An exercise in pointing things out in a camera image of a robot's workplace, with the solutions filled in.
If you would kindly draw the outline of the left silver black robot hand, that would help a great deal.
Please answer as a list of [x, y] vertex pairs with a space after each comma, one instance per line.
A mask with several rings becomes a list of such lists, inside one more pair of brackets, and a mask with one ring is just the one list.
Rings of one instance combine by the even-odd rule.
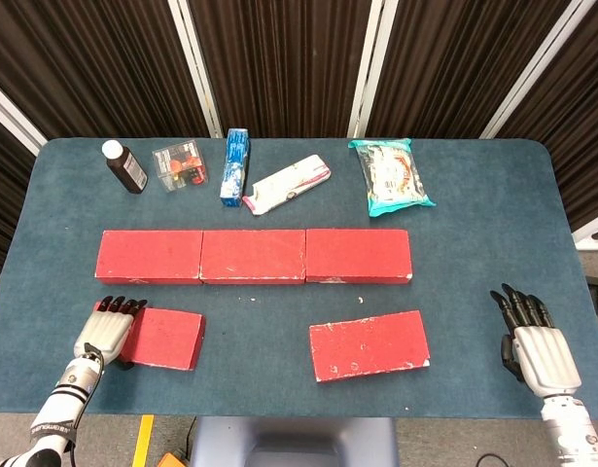
[[132, 329], [134, 319], [147, 305], [147, 300], [106, 296], [96, 304], [81, 334], [74, 343], [76, 358], [93, 354], [103, 357], [105, 365], [118, 359]]

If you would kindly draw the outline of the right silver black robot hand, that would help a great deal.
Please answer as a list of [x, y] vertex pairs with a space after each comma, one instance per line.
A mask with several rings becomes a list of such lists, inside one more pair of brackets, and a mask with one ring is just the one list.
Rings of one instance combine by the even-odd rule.
[[490, 296], [508, 329], [500, 344], [503, 367], [539, 398], [574, 395], [581, 386], [580, 374], [545, 303], [507, 283]]

